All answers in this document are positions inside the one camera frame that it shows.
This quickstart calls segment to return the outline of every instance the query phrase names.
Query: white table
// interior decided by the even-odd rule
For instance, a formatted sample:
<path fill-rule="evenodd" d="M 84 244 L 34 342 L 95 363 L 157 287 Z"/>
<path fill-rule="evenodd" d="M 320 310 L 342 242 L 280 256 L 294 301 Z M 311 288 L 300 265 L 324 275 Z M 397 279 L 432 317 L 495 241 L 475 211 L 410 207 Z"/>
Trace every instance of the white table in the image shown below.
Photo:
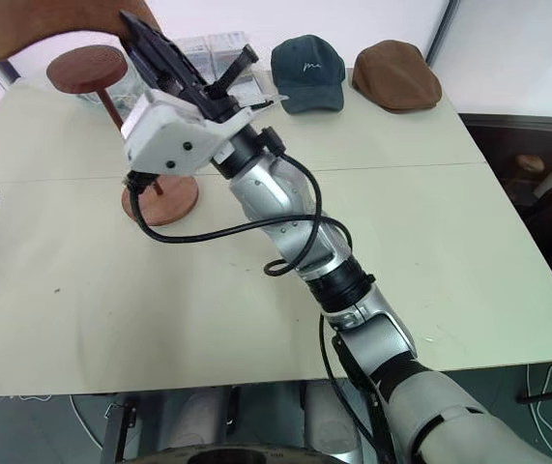
<path fill-rule="evenodd" d="M 345 85 L 339 114 L 276 108 L 260 125 L 316 173 L 422 363 L 552 360 L 552 274 L 447 98 L 393 115 Z M 120 207 L 121 149 L 76 99 L 21 83 L 0 103 L 0 395 L 324 377 L 318 305 L 294 275 L 262 274 L 267 237 L 148 239 Z M 164 233 L 245 220 L 214 170 L 197 180 Z"/>

